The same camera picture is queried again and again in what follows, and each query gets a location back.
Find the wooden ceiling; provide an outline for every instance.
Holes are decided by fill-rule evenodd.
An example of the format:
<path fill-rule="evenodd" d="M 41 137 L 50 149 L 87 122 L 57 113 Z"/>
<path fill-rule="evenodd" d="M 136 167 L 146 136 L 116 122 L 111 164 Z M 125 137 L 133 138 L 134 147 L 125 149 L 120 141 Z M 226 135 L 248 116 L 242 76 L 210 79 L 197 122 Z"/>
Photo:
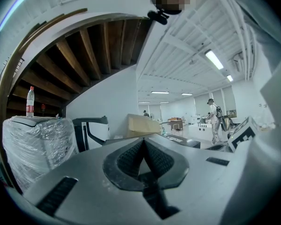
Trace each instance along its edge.
<path fill-rule="evenodd" d="M 71 101 L 107 77 L 135 65 L 151 27 L 149 19 L 129 19 L 81 27 L 58 39 L 27 67 L 11 90 L 7 118 L 26 114 L 30 86 L 35 116 L 56 116 Z"/>

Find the plastic water bottle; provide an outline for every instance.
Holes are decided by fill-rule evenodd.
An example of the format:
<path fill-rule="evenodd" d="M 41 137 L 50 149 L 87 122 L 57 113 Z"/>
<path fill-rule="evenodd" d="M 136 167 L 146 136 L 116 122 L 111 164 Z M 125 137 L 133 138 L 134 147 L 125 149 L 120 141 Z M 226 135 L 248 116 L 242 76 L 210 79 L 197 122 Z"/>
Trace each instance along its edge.
<path fill-rule="evenodd" d="M 34 87 L 30 87 L 30 91 L 27 95 L 27 102 L 26 102 L 26 117 L 33 118 L 34 112 Z"/>

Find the plastic-wrapped object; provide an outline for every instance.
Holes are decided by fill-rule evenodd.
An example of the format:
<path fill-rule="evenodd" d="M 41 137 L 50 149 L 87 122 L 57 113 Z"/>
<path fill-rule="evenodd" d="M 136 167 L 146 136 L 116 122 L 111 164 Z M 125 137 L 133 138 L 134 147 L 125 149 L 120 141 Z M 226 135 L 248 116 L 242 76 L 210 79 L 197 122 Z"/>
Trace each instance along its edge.
<path fill-rule="evenodd" d="M 70 119 L 12 117 L 3 123 L 3 146 L 23 192 L 76 154 Z"/>

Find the hat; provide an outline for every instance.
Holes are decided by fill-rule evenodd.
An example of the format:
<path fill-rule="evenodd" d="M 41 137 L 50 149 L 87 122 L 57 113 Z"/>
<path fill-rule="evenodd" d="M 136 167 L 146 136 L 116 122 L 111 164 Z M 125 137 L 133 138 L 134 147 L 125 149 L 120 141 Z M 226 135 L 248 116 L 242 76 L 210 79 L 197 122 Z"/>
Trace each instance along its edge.
<path fill-rule="evenodd" d="M 208 100 L 208 102 L 207 102 L 207 104 L 209 104 L 209 102 L 214 102 L 214 100 L 212 99 L 212 98 L 210 98 L 209 100 Z"/>

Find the white protective suit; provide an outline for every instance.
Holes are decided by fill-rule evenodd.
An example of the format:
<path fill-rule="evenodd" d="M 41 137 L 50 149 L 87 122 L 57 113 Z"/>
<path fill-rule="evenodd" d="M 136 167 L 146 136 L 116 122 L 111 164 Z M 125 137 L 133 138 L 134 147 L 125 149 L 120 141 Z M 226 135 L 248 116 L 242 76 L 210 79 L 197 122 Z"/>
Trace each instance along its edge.
<path fill-rule="evenodd" d="M 219 127 L 220 127 L 220 123 L 221 121 L 217 118 L 216 114 L 216 108 L 217 105 L 216 104 L 212 104 L 210 105 L 210 117 L 211 117 L 211 129 L 212 129 L 212 143 L 218 143 L 220 142 L 220 138 L 219 138 Z"/>

